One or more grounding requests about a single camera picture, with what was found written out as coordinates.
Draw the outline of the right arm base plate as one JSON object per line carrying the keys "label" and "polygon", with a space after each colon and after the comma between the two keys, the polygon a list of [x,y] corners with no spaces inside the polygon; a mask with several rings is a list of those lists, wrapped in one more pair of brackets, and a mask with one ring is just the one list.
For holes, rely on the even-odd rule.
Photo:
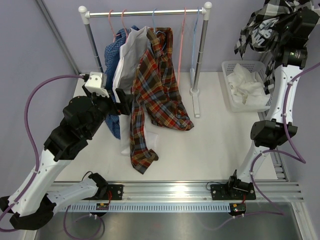
{"label": "right arm base plate", "polygon": [[210,193],[212,200],[214,201],[242,201],[245,200],[256,200],[256,192],[252,183],[249,183],[248,186],[236,186],[229,187],[227,183],[225,184],[211,184]]}

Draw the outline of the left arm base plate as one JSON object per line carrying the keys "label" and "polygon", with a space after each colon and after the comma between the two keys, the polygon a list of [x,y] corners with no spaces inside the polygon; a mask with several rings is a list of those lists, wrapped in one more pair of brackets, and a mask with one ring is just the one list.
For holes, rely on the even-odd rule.
{"label": "left arm base plate", "polygon": [[123,199],[124,186],[122,184],[108,184],[105,187],[99,188],[97,193],[86,198],[87,200],[106,200],[106,201],[121,201]]}

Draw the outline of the blue plastic hanger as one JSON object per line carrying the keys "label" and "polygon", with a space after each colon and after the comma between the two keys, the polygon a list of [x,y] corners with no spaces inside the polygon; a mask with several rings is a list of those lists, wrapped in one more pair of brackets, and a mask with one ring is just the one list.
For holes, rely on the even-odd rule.
{"label": "blue plastic hanger", "polygon": [[198,7],[197,8],[197,17],[196,17],[196,20],[194,22],[193,35],[192,35],[191,68],[189,70],[191,84],[194,83],[195,72],[196,72],[196,70],[195,70],[195,48],[196,48],[196,33],[197,33],[199,16],[200,16],[200,8]]}

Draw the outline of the white linen shirt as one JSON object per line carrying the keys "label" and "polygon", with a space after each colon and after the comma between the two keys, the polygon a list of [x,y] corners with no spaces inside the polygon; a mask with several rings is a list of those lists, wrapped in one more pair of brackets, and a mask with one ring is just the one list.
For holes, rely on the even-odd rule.
{"label": "white linen shirt", "polygon": [[237,107],[265,107],[270,99],[265,94],[264,85],[257,72],[250,72],[237,63],[231,74],[227,76],[232,102]]}

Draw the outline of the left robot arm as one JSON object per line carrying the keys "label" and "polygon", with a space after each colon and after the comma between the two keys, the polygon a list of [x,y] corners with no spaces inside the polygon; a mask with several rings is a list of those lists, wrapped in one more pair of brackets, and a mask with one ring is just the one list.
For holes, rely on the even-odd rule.
{"label": "left robot arm", "polygon": [[68,166],[87,145],[108,115],[129,115],[133,95],[117,88],[119,102],[89,92],[72,98],[63,109],[63,119],[44,143],[34,169],[25,182],[11,196],[0,199],[0,209],[10,213],[13,230],[38,230],[45,226],[61,209],[84,199],[102,200],[110,197],[108,182],[98,173],[64,190],[48,193],[60,172]]}

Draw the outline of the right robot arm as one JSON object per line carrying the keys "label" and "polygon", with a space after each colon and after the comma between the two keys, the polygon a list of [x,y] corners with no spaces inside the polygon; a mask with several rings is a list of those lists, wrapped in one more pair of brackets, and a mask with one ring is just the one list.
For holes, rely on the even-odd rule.
{"label": "right robot arm", "polygon": [[273,86],[272,101],[266,118],[252,126],[252,144],[240,168],[227,183],[211,190],[214,200],[255,200],[255,173],[269,153],[276,152],[278,146],[291,142],[296,135],[292,107],[299,79],[307,73],[304,68],[309,35],[319,19],[319,14],[308,7],[283,13],[256,12],[242,31],[242,42],[272,53],[272,66],[266,73],[273,81],[265,82],[267,91]]}

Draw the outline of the black white checked shirt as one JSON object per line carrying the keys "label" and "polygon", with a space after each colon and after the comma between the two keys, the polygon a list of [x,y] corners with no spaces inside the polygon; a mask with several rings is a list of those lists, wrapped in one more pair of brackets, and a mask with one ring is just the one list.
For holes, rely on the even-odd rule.
{"label": "black white checked shirt", "polygon": [[250,47],[272,54],[265,71],[265,94],[273,91],[277,67],[306,66],[307,42],[319,19],[310,0],[266,0],[263,8],[251,14],[234,52],[243,56]]}

